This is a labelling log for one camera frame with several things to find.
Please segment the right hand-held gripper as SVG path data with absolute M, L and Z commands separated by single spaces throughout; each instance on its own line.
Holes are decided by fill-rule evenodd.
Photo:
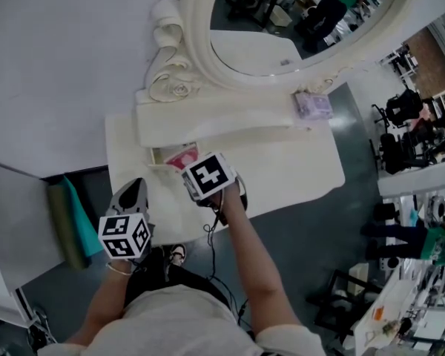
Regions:
M 219 206 L 211 200 L 211 197 L 222 193 L 233 183 L 239 185 L 240 199 L 244 209 L 248 207 L 245 184 L 221 153 L 212 152 L 200 157 L 187 165 L 182 170 L 181 176 L 190 198 L 199 207 L 211 208 L 213 211 L 219 210 Z

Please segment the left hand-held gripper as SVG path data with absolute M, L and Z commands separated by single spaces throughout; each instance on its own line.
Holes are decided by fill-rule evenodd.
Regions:
M 99 241 L 112 260 L 141 259 L 149 252 L 153 227 L 147 208 L 148 187 L 141 177 L 113 195 L 98 230 Z

